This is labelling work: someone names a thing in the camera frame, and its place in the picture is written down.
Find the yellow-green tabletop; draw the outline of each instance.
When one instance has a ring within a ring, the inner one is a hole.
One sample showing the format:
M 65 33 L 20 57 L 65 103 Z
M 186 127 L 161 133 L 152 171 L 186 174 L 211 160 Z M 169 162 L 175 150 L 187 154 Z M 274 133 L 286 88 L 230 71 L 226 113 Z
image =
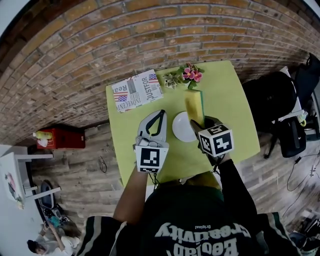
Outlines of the yellow-green tabletop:
M 212 61 L 196 64 L 205 70 L 197 90 L 203 94 L 204 114 L 220 119 L 232 129 L 234 151 L 230 156 L 235 163 L 245 160 L 260 151 L 254 120 L 246 95 L 230 61 Z M 182 142 L 173 131 L 172 123 L 177 114 L 186 111 L 184 84 L 175 90 L 164 87 L 162 75 L 176 71 L 179 67 L 156 71 L 164 97 L 143 106 L 120 113 L 116 109 L 111 86 L 106 87 L 113 144 L 122 183 L 125 186 L 135 166 L 136 155 L 133 144 L 140 122 L 149 114 L 165 110 L 167 113 L 166 142 L 169 151 L 162 170 L 157 176 L 160 182 L 168 182 L 212 169 L 207 157 L 198 149 L 198 141 Z

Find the white box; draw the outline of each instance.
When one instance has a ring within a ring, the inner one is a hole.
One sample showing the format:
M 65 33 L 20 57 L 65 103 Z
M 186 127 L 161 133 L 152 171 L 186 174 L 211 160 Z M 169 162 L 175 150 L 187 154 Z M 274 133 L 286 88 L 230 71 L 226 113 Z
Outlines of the white box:
M 199 131 L 202 151 L 213 157 L 221 156 L 235 149 L 232 130 L 225 124 Z

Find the white plate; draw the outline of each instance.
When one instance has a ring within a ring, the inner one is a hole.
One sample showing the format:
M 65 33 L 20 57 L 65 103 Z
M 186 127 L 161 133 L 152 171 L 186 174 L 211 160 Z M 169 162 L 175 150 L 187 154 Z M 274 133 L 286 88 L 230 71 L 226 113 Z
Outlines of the white plate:
M 173 120 L 172 131 L 174 136 L 182 142 L 193 142 L 197 139 L 189 123 L 187 112 L 179 113 Z

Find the sponge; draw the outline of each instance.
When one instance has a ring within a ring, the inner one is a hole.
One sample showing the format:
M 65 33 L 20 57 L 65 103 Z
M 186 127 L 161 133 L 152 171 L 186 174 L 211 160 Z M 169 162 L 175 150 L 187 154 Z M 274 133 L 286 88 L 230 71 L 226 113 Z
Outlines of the sponge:
M 205 113 L 201 90 L 185 90 L 184 102 L 189 120 L 196 121 L 201 127 L 205 127 Z

